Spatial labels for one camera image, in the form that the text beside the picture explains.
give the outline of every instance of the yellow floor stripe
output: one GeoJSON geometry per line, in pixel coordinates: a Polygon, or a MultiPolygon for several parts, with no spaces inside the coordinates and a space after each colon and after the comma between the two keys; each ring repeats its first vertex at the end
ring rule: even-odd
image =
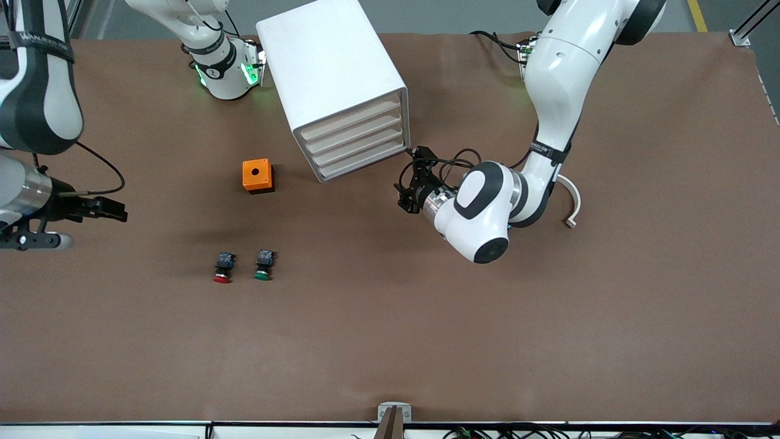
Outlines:
{"type": "Polygon", "coordinates": [[[698,0],[688,0],[688,7],[690,8],[690,14],[693,16],[693,22],[696,24],[696,30],[707,32],[707,24],[704,23],[704,16],[701,15],[698,0]]]}

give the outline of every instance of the wires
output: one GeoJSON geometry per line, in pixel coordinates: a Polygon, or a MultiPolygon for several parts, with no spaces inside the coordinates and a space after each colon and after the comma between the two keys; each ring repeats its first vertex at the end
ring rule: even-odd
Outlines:
{"type": "MultiPolygon", "coordinates": [[[[201,23],[203,23],[203,25],[205,27],[208,27],[211,30],[216,30],[217,32],[221,32],[221,31],[225,30],[225,27],[222,26],[222,22],[221,21],[217,20],[217,23],[219,23],[219,27],[213,27],[209,23],[206,23],[206,20],[204,20],[204,18],[202,16],[200,16],[200,13],[197,11],[197,9],[195,9],[195,6],[193,6],[193,4],[190,2],[190,0],[184,0],[184,2],[190,7],[190,9],[192,9],[193,14],[195,14],[195,16],[200,20],[201,23]]],[[[239,36],[238,35],[238,30],[236,30],[235,33],[228,32],[227,30],[225,30],[225,33],[228,34],[228,35],[232,35],[233,37],[238,37],[239,36]]]]}
{"type": "Polygon", "coordinates": [[[457,154],[455,154],[454,157],[452,157],[450,160],[445,159],[414,159],[411,162],[407,163],[406,166],[403,167],[403,170],[401,170],[401,174],[398,176],[398,185],[403,186],[403,176],[406,174],[406,171],[412,167],[415,163],[422,163],[422,162],[429,162],[429,163],[441,163],[441,167],[439,167],[438,175],[439,180],[451,191],[454,191],[457,189],[457,186],[449,186],[446,184],[445,180],[447,176],[449,175],[450,170],[452,170],[453,166],[457,166],[459,168],[464,168],[470,170],[471,168],[475,167],[476,165],[469,160],[461,159],[460,156],[465,152],[471,152],[477,157],[477,164],[482,163],[482,157],[480,156],[480,153],[472,148],[464,148],[458,151],[457,154]],[[448,166],[447,174],[442,175],[444,168],[448,166]]]}
{"type": "Polygon", "coordinates": [[[523,157],[520,160],[517,161],[517,163],[515,163],[514,165],[509,166],[509,168],[511,170],[513,170],[517,166],[522,165],[526,161],[526,159],[528,159],[528,155],[530,155],[530,153],[531,153],[531,150],[529,149],[528,151],[526,151],[526,153],[523,155],[523,157]]]}
{"type": "Polygon", "coordinates": [[[238,37],[239,36],[239,28],[236,27],[236,22],[233,21],[233,17],[230,16],[230,12],[228,12],[227,10],[225,10],[225,15],[228,16],[228,20],[230,20],[230,24],[233,26],[233,30],[236,32],[236,36],[238,37]]]}
{"type": "MultiPolygon", "coordinates": [[[[187,46],[185,46],[185,45],[184,45],[184,43],[182,43],[182,45],[181,45],[181,47],[180,47],[180,48],[182,49],[182,52],[186,53],[187,55],[190,55],[190,56],[192,56],[192,54],[190,53],[190,50],[187,48],[187,46]]],[[[195,70],[195,60],[194,60],[194,59],[191,59],[191,60],[190,60],[190,63],[189,63],[189,64],[187,64],[187,66],[188,66],[190,69],[192,69],[192,70],[195,70]]]]}
{"type": "Polygon", "coordinates": [[[2,0],[2,11],[5,14],[5,22],[9,32],[16,30],[16,17],[14,15],[14,0],[2,0]]]}
{"type": "MultiPolygon", "coordinates": [[[[547,439],[547,436],[544,435],[544,432],[549,433],[553,439],[561,439],[561,436],[565,437],[566,439],[571,439],[568,434],[562,432],[561,430],[558,430],[557,428],[547,427],[542,424],[534,424],[534,427],[536,427],[537,429],[532,430],[528,434],[520,437],[520,439],[528,439],[528,437],[531,437],[535,434],[542,436],[544,439],[547,439]]],[[[518,437],[518,435],[515,434],[514,432],[512,432],[512,435],[514,437],[518,437]]]]}
{"type": "Polygon", "coordinates": [[[81,143],[80,141],[76,141],[76,145],[79,145],[81,148],[83,148],[85,151],[89,152],[90,154],[94,155],[100,161],[106,164],[109,168],[111,168],[112,171],[116,174],[117,177],[119,177],[119,186],[114,189],[109,189],[107,191],[84,191],[84,192],[62,192],[59,194],[61,197],[81,197],[84,195],[108,195],[113,194],[115,192],[119,192],[122,189],[125,188],[125,177],[122,175],[121,172],[114,166],[111,162],[106,160],[102,155],[96,153],[91,148],[86,146],[85,144],[81,143]]]}
{"type": "Polygon", "coordinates": [[[484,430],[472,430],[470,428],[458,427],[445,433],[441,439],[448,439],[455,434],[453,439],[493,439],[491,435],[484,432],[484,430]]]}
{"type": "Polygon", "coordinates": [[[460,151],[458,151],[457,154],[455,154],[455,157],[452,157],[452,160],[450,160],[449,163],[446,163],[446,164],[443,164],[443,165],[439,166],[439,180],[441,180],[441,182],[444,183],[445,186],[446,186],[447,177],[449,177],[449,173],[452,171],[452,167],[455,166],[456,163],[460,162],[462,164],[471,165],[472,168],[474,167],[473,163],[469,162],[468,160],[463,160],[463,159],[460,158],[460,156],[463,153],[465,153],[465,152],[470,152],[470,153],[474,154],[474,156],[477,157],[477,164],[482,163],[482,156],[480,155],[479,152],[477,152],[477,150],[472,149],[472,148],[461,149],[460,151]],[[445,173],[442,176],[442,172],[444,171],[445,167],[447,168],[447,173],[445,173]]]}
{"type": "Polygon", "coordinates": [[[509,52],[506,51],[507,48],[511,48],[512,50],[517,50],[517,45],[519,45],[520,43],[517,43],[517,45],[511,45],[510,43],[499,40],[498,35],[495,32],[493,32],[493,34],[489,34],[484,30],[475,30],[474,32],[469,32],[469,35],[484,35],[485,37],[490,38],[491,41],[493,41],[495,44],[498,45],[499,48],[501,48],[501,51],[504,52],[504,55],[506,55],[507,58],[511,59],[513,62],[520,64],[519,59],[510,55],[509,52]]]}

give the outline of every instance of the orange box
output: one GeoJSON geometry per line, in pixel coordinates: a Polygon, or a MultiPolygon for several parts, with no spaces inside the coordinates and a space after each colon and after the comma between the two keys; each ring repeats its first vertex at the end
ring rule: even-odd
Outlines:
{"type": "Polygon", "coordinates": [[[276,190],[274,167],[268,159],[247,160],[243,163],[243,186],[250,194],[265,194],[276,190]]]}

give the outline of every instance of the black cable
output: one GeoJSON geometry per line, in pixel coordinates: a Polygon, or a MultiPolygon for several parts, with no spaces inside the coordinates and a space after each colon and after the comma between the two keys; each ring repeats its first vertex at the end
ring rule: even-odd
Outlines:
{"type": "Polygon", "coordinates": [[[495,439],[514,439],[514,433],[511,428],[501,428],[500,426],[497,426],[496,430],[498,431],[498,436],[495,439]]]}
{"type": "Polygon", "coordinates": [[[544,425],[540,425],[540,427],[542,427],[542,428],[544,428],[546,431],[548,431],[548,432],[550,433],[550,435],[551,435],[551,436],[553,436],[553,437],[558,437],[558,435],[559,435],[559,434],[561,434],[561,435],[563,435],[563,437],[565,437],[566,439],[571,439],[571,437],[569,437],[569,435],[568,435],[568,434],[564,433],[562,430],[559,430],[559,429],[557,429],[557,428],[554,428],[554,427],[546,427],[546,426],[544,426],[544,425]]]}
{"type": "Polygon", "coordinates": [[[445,187],[448,188],[450,191],[454,191],[455,189],[458,188],[458,186],[450,186],[450,185],[447,184],[447,177],[449,177],[449,173],[450,173],[450,171],[452,171],[452,167],[453,166],[458,166],[458,167],[467,168],[467,169],[471,169],[471,168],[475,167],[475,165],[472,162],[470,162],[470,161],[468,161],[466,159],[458,159],[457,155],[456,155],[456,157],[448,160],[446,163],[443,163],[441,166],[439,166],[439,171],[438,171],[439,180],[441,180],[441,182],[445,185],[445,187]],[[447,173],[445,175],[442,175],[442,173],[444,172],[445,167],[447,167],[447,166],[449,166],[449,168],[447,168],[447,173]]]}
{"type": "Polygon", "coordinates": [[[238,37],[239,36],[237,32],[234,34],[233,32],[225,30],[225,26],[222,25],[222,21],[217,20],[217,23],[219,23],[219,28],[212,27],[209,23],[206,23],[206,20],[204,20],[202,16],[200,16],[200,14],[198,13],[197,9],[195,9],[195,7],[192,6],[192,3],[190,3],[190,0],[184,0],[184,2],[190,7],[190,9],[193,10],[193,12],[195,13],[195,16],[198,17],[200,22],[203,23],[203,25],[205,27],[208,27],[209,29],[214,30],[216,32],[224,31],[227,35],[232,35],[234,37],[238,37]]]}
{"type": "Polygon", "coordinates": [[[539,430],[531,431],[530,433],[528,433],[528,434],[526,434],[526,435],[524,435],[522,437],[519,436],[518,434],[516,434],[515,436],[517,436],[519,439],[528,439],[529,437],[534,436],[535,434],[538,434],[539,436],[542,436],[544,439],[548,439],[547,436],[544,436],[542,434],[542,432],[540,432],[539,430]]]}
{"type": "Polygon", "coordinates": [[[513,170],[513,169],[515,169],[517,166],[520,166],[520,165],[522,165],[522,164],[523,164],[523,162],[525,162],[525,161],[526,161],[526,159],[528,159],[528,156],[530,155],[530,153],[531,153],[531,150],[529,149],[528,151],[526,151],[525,155],[523,155],[523,157],[522,157],[520,160],[518,160],[518,162],[517,162],[517,163],[515,163],[514,165],[511,165],[511,166],[509,166],[509,168],[510,168],[511,170],[513,170]]]}
{"type": "Polygon", "coordinates": [[[452,159],[455,160],[455,159],[459,158],[461,154],[466,153],[466,152],[470,152],[470,153],[474,154],[474,156],[477,157],[477,163],[482,163],[482,156],[480,155],[480,153],[476,149],[473,149],[473,148],[461,149],[460,151],[458,151],[457,154],[455,154],[454,157],[452,157],[452,159]]]}
{"type": "Polygon", "coordinates": [[[16,17],[14,16],[14,0],[3,0],[3,12],[5,14],[5,22],[8,24],[8,31],[13,32],[16,30],[16,17]]]}
{"type": "Polygon", "coordinates": [[[623,431],[617,436],[620,439],[664,439],[658,432],[623,431]]]}
{"type": "Polygon", "coordinates": [[[493,34],[489,34],[484,30],[475,30],[474,32],[469,32],[469,35],[484,35],[485,37],[490,38],[497,45],[501,45],[506,48],[517,49],[517,46],[511,45],[510,43],[498,39],[498,34],[496,34],[495,32],[493,32],[493,34]]]}
{"type": "MultiPolygon", "coordinates": [[[[401,174],[398,175],[398,184],[399,186],[403,187],[403,175],[406,173],[406,171],[412,167],[415,163],[421,163],[421,162],[434,162],[434,163],[451,163],[452,160],[444,160],[444,159],[414,159],[411,162],[407,163],[406,166],[403,167],[401,170],[401,174]]],[[[457,162],[452,162],[453,166],[458,166],[459,168],[467,168],[471,169],[474,167],[474,164],[469,162],[468,160],[464,159],[458,159],[457,162]]]]}
{"type": "Polygon", "coordinates": [[[764,16],[762,16],[762,17],[761,17],[761,18],[760,18],[760,19],[759,19],[759,20],[758,20],[758,21],[757,21],[757,22],[756,22],[756,23],[753,25],[753,27],[751,27],[751,28],[750,28],[750,29],[749,29],[747,32],[745,32],[745,35],[748,35],[748,34],[750,34],[750,32],[753,32],[753,29],[755,29],[755,28],[756,28],[756,27],[757,27],[759,24],[761,24],[761,22],[762,22],[762,21],[766,20],[766,18],[769,16],[769,14],[773,13],[773,12],[775,11],[775,9],[777,9],[777,8],[778,8],[778,6],[780,6],[780,3],[775,3],[775,5],[774,5],[774,6],[772,6],[772,9],[769,9],[769,12],[767,12],[766,14],[764,14],[764,16]]]}
{"type": "Polygon", "coordinates": [[[685,436],[686,434],[688,434],[688,433],[690,433],[690,432],[692,432],[692,431],[694,431],[694,430],[697,430],[698,428],[699,428],[699,426],[691,427],[691,428],[689,428],[688,430],[685,430],[685,431],[683,431],[683,432],[682,432],[682,433],[680,433],[680,434],[676,434],[675,436],[677,436],[677,437],[679,437],[680,439],[682,439],[682,438],[683,438],[683,436],[685,436]]]}
{"type": "Polygon", "coordinates": [[[233,17],[230,16],[230,12],[225,10],[225,15],[228,16],[228,20],[230,20],[230,24],[232,24],[233,30],[236,32],[236,36],[239,36],[239,28],[236,27],[236,22],[233,21],[233,17]]]}
{"type": "Polygon", "coordinates": [[[487,36],[488,38],[491,39],[491,41],[493,41],[495,44],[498,45],[498,47],[501,49],[501,52],[504,52],[504,55],[506,55],[507,58],[509,58],[512,61],[520,64],[520,60],[519,59],[517,59],[514,56],[510,55],[509,52],[506,51],[506,48],[511,48],[513,50],[517,50],[517,46],[516,45],[511,45],[510,43],[506,43],[504,41],[499,40],[498,39],[498,35],[495,32],[493,32],[493,34],[490,35],[489,33],[485,32],[484,30],[475,30],[474,32],[469,33],[469,35],[485,35],[485,36],[487,36]]]}
{"type": "Polygon", "coordinates": [[[739,27],[737,27],[737,28],[736,28],[736,30],[734,31],[734,33],[735,33],[735,34],[738,34],[738,33],[739,33],[741,30],[742,30],[742,28],[743,28],[743,27],[745,27],[745,26],[747,25],[747,22],[751,21],[751,20],[753,19],[753,17],[755,17],[755,16],[756,16],[756,15],[757,15],[759,12],[761,12],[761,10],[762,10],[762,9],[763,9],[763,8],[764,8],[764,7],[765,7],[765,6],[766,6],[766,5],[769,3],[769,2],[771,2],[771,0],[765,0],[765,1],[764,1],[764,4],[763,4],[763,5],[761,5],[761,6],[759,6],[759,7],[758,7],[758,9],[756,9],[755,11],[753,11],[753,13],[752,13],[752,14],[750,14],[750,16],[749,16],[749,17],[747,17],[747,20],[745,20],[745,23],[742,23],[742,24],[741,24],[739,27]]]}
{"type": "Polygon", "coordinates": [[[125,177],[122,175],[121,172],[119,172],[116,166],[114,166],[111,162],[106,160],[102,155],[96,153],[95,151],[93,151],[91,148],[81,143],[80,141],[76,141],[76,145],[79,145],[85,151],[94,155],[95,157],[100,159],[101,162],[105,163],[109,168],[111,168],[111,170],[114,171],[114,173],[116,173],[116,176],[119,177],[119,186],[117,188],[109,189],[107,191],[63,192],[60,194],[61,197],[80,197],[83,195],[108,195],[108,194],[113,194],[115,192],[119,192],[125,188],[125,177]]]}

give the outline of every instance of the robotic arm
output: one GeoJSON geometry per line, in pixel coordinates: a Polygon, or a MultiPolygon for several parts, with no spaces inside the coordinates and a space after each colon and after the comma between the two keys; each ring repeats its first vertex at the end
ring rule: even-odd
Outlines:
{"type": "Polygon", "coordinates": [[[184,44],[195,60],[200,82],[219,99],[237,99],[262,81],[265,54],[257,43],[225,35],[213,15],[229,0],[126,0],[160,22],[184,44]]]}
{"type": "MultiPolygon", "coordinates": [[[[0,77],[0,146],[34,154],[64,152],[83,128],[65,5],[62,0],[10,0],[4,12],[16,72],[0,77]]],[[[51,221],[127,220],[123,204],[80,195],[46,175],[45,167],[0,153],[0,249],[67,248],[69,236],[45,230],[51,221]],[[30,230],[31,219],[41,221],[37,230],[30,230]]]]}
{"type": "Polygon", "coordinates": [[[537,0],[552,15],[528,55],[525,83],[539,123],[522,170],[482,162],[456,193],[431,172],[427,148],[413,152],[411,187],[397,186],[407,212],[423,210],[466,259],[496,260],[509,246],[508,224],[528,227],[544,212],[571,148],[590,83],[613,44],[633,45],[658,24],[665,0],[537,0]]]}

